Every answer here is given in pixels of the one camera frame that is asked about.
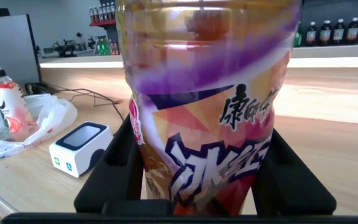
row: water bottle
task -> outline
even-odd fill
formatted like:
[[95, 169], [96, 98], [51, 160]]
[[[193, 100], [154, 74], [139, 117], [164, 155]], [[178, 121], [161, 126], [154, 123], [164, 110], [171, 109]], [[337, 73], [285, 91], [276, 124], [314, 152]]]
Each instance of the water bottle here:
[[0, 69], [0, 111], [7, 120], [9, 131], [15, 141], [22, 142], [38, 131], [24, 100], [22, 88]]

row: bottle label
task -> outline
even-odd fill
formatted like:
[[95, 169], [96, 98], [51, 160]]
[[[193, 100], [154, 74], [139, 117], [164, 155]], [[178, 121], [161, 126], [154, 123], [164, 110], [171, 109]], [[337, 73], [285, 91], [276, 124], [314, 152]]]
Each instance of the bottle label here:
[[322, 30], [320, 32], [320, 40], [321, 41], [329, 41], [329, 37], [331, 36], [330, 30]]
[[18, 84], [0, 84], [0, 110], [7, 119], [9, 131], [16, 141], [24, 141], [38, 130]]
[[343, 32], [344, 32], [344, 29], [336, 29], [336, 30], [334, 30], [334, 37], [333, 37], [333, 39], [334, 39], [334, 40], [342, 40], [342, 38], [343, 38]]
[[347, 31], [347, 39], [348, 40], [356, 40], [358, 35], [358, 28], [350, 28]]
[[313, 42], [314, 40], [316, 40], [316, 31], [309, 31], [306, 34], [306, 41]]

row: dark bottle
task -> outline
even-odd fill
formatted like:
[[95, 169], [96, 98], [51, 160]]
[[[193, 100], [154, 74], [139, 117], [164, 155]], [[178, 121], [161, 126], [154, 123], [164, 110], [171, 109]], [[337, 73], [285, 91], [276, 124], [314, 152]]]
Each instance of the dark bottle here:
[[345, 24], [343, 19], [338, 19], [338, 23], [334, 26], [333, 44], [343, 44], [343, 35], [345, 33]]
[[331, 39], [332, 27], [330, 25], [331, 21], [324, 21], [324, 24], [321, 26], [320, 30], [320, 45], [328, 46], [329, 40]]
[[352, 22], [347, 27], [346, 42], [348, 44], [356, 44], [358, 38], [358, 18], [352, 19]]
[[306, 46], [312, 47], [316, 45], [316, 31], [317, 27], [315, 22], [311, 22], [306, 33]]

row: wooden desk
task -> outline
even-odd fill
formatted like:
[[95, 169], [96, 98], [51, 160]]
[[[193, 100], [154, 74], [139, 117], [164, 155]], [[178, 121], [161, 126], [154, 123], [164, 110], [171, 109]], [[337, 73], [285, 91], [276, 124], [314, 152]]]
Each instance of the wooden desk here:
[[[88, 96], [75, 98], [73, 104], [78, 108], [78, 118], [71, 127], [33, 149], [0, 159], [2, 216], [75, 211], [73, 200], [88, 176], [76, 179], [53, 168], [49, 145], [84, 121], [107, 124], [117, 131], [121, 120], [112, 106], [94, 108]], [[127, 106], [128, 100], [117, 106], [123, 116], [128, 114]], [[335, 214], [358, 215], [358, 124], [277, 116], [275, 127], [336, 197]], [[255, 213], [250, 199], [244, 213]]]
[[[70, 94], [59, 94], [70, 99]], [[123, 117], [128, 114], [128, 100], [117, 105]], [[11, 212], [74, 212], [73, 201], [88, 175], [74, 178], [52, 165], [49, 145], [84, 121], [109, 125], [116, 132], [122, 121], [114, 108], [93, 106], [90, 96], [75, 97], [78, 109], [74, 124], [39, 146], [12, 157], [0, 159], [0, 202], [2, 215]]]

